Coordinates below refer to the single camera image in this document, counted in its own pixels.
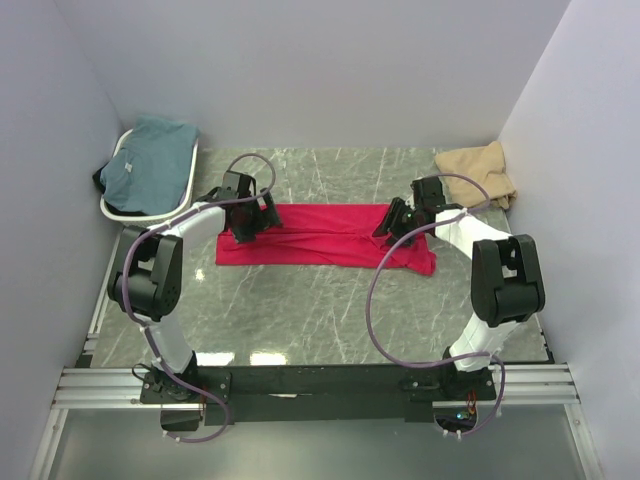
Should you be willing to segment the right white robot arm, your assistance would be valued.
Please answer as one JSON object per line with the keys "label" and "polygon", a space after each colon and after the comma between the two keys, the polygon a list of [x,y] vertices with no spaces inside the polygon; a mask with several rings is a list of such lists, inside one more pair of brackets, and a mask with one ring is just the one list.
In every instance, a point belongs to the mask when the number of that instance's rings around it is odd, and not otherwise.
{"label": "right white robot arm", "polygon": [[442,175],[411,183],[413,204],[395,197],[373,231],[384,237],[390,250],[375,270],[377,280],[393,253],[426,233],[454,246],[471,260],[472,315],[458,339],[438,362],[411,363],[411,368],[451,365],[454,371],[480,371],[495,360],[506,339],[517,327],[544,308],[546,296],[534,239],[493,228],[473,214],[491,199],[481,185],[461,174],[456,179],[474,186],[483,200],[476,207],[448,203]]}

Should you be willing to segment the red t shirt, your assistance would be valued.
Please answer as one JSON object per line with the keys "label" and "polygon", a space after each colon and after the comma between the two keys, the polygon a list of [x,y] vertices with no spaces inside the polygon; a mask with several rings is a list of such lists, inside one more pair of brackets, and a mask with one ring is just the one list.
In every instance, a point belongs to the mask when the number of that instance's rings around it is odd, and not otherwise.
{"label": "red t shirt", "polygon": [[280,204],[283,225],[238,243],[231,232],[217,238],[218,266],[335,265],[376,268],[389,250],[373,232],[383,204]]}

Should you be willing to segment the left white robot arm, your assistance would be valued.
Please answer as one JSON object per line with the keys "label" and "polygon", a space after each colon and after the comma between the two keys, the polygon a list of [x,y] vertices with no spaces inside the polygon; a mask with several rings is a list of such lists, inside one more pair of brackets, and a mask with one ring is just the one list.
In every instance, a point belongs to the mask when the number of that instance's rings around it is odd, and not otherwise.
{"label": "left white robot arm", "polygon": [[253,177],[229,170],[221,186],[177,217],[150,227],[124,228],[107,293],[139,326],[155,368],[175,375],[196,368],[195,353],[175,313],[184,254],[224,232],[243,244],[271,227],[280,227],[270,190],[259,190]]}

